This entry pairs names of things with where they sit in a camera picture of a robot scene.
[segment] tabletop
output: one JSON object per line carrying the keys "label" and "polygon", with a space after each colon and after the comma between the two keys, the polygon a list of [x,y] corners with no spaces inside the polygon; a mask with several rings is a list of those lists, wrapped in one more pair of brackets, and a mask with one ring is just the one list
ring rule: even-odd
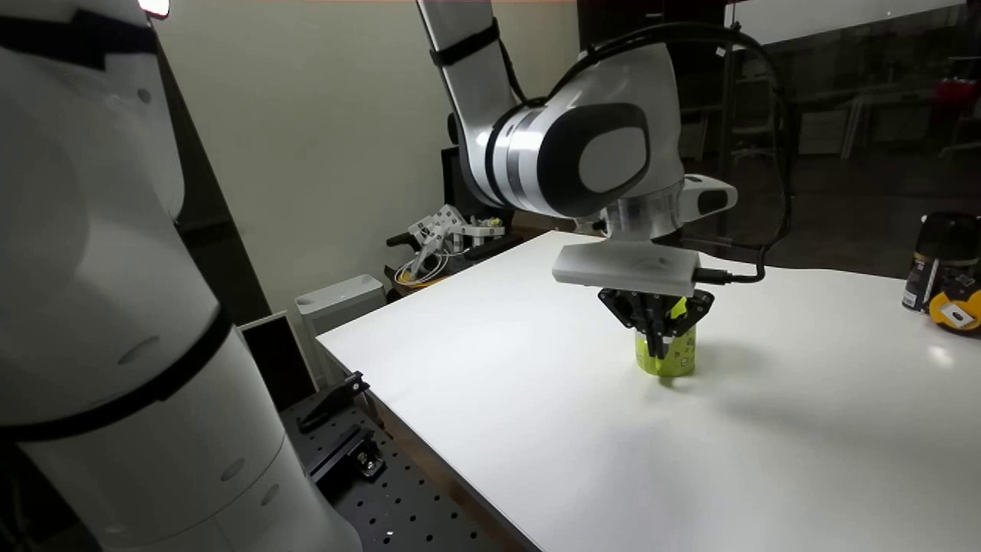
{"label": "tabletop", "polygon": [[[976,552],[981,341],[897,278],[710,288],[698,375],[634,364],[545,232],[318,341],[540,548]],[[705,266],[745,270],[702,259]]]}

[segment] white table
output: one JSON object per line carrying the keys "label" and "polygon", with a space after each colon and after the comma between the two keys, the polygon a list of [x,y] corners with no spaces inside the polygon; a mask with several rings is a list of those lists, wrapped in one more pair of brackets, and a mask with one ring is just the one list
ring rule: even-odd
{"label": "white table", "polygon": [[662,389],[549,232],[318,341],[540,548],[978,552],[981,341],[900,282],[713,288]]}

